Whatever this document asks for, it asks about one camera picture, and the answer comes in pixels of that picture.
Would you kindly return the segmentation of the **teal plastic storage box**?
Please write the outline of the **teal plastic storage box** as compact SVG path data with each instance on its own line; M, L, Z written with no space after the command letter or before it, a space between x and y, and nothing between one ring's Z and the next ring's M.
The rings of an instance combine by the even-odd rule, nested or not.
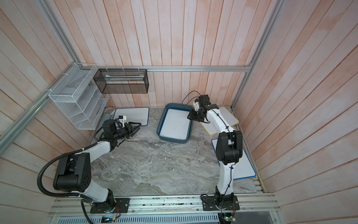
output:
M177 110L184 110L184 111L189 111L190 112L193 109L193 107L189 106L189 105L182 105L182 104L176 104L176 103L167 104L166 107L164 108L164 111L162 113L162 116L161 116L159 124L158 124L158 128L157 128L157 135L158 136L159 136L160 129L162 128L162 124L163 124L163 121L164 121L164 118L166 116L166 113L167 113L168 109L177 109ZM170 140L168 138L164 138L164 137L160 137L160 136L159 136L159 138L161 140L164 140L164 141L169 141L169 142L174 142L174 143L179 143L179 144L185 144L185 143L187 143L189 141L189 139L191 137L192 127L193 127L193 122L191 121L190 128L189 128L189 133L188 133L188 139L186 141Z

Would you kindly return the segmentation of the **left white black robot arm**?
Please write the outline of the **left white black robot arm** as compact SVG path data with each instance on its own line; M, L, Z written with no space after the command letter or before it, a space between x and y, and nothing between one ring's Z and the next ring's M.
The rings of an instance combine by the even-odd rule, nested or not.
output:
M92 180L91 164L133 137L140 127L140 122L120 122L115 119L104 121L97 142L59 159L54 189L74 193L94 203L113 202L112 191Z

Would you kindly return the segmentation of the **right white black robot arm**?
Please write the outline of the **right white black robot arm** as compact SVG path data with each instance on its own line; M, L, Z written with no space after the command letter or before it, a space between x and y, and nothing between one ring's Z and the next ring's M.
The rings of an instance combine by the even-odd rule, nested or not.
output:
M242 133L232 128L222 116L219 107L210 102L208 95L200 95L194 101L194 109L189 112L189 120L209 123L218 133L215 148L220 163L219 182L216 195L223 198L233 195L233 181L236 164L242 158Z

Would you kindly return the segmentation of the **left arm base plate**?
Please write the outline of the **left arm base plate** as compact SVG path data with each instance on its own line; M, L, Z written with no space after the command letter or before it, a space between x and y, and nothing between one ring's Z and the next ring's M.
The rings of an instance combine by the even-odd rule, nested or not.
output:
M93 203L90 214L100 213L127 213L130 198L114 198L102 203Z

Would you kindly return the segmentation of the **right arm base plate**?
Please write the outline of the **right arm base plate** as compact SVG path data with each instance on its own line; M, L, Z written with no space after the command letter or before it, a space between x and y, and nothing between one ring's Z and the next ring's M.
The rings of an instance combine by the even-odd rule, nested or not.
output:
M204 211L240 210L237 196L234 194L226 195L223 197L219 195L209 196L207 194L202 194L200 199L202 201L202 207Z

